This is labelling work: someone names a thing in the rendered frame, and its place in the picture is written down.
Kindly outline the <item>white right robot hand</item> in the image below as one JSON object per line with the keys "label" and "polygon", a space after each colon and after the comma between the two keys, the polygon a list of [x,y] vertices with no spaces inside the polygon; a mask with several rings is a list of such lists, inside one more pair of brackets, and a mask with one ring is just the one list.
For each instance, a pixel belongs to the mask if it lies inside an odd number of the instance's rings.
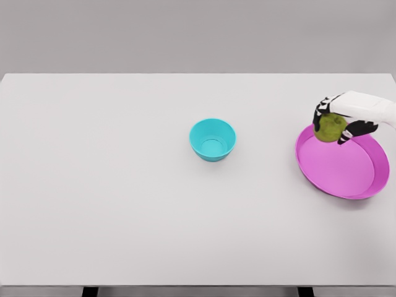
{"label": "white right robot hand", "polygon": [[319,120],[323,114],[335,113],[347,118],[355,118],[347,124],[337,144],[342,145],[354,137],[373,133],[380,123],[385,123],[386,109],[391,101],[385,98],[347,91],[325,97],[316,106],[312,123],[314,130],[319,130]]}

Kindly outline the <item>green apple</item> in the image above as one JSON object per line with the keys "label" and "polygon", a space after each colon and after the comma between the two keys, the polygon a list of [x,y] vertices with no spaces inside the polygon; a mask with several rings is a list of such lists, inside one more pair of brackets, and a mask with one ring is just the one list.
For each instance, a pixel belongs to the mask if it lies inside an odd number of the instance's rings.
{"label": "green apple", "polygon": [[319,130],[314,130],[316,139],[321,142],[336,142],[347,126],[343,116],[335,113],[323,114],[319,120]]}

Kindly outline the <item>pink plate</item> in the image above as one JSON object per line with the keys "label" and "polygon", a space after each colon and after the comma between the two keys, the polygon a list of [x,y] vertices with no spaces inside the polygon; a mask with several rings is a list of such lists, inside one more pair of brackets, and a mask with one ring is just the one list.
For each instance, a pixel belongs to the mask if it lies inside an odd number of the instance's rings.
{"label": "pink plate", "polygon": [[361,200],[375,196],[390,177],[389,159],[370,135],[338,145],[317,140],[310,125],[297,137],[295,155],[307,180],[335,197]]}

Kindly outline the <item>blue bowl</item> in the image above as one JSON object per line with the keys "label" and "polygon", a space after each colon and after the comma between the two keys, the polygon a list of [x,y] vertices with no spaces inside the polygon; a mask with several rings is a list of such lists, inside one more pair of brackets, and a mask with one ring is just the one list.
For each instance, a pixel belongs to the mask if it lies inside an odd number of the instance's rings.
{"label": "blue bowl", "polygon": [[190,130],[189,143],[193,151],[203,160],[216,162],[226,158],[236,145],[236,132],[228,122],[203,119]]}

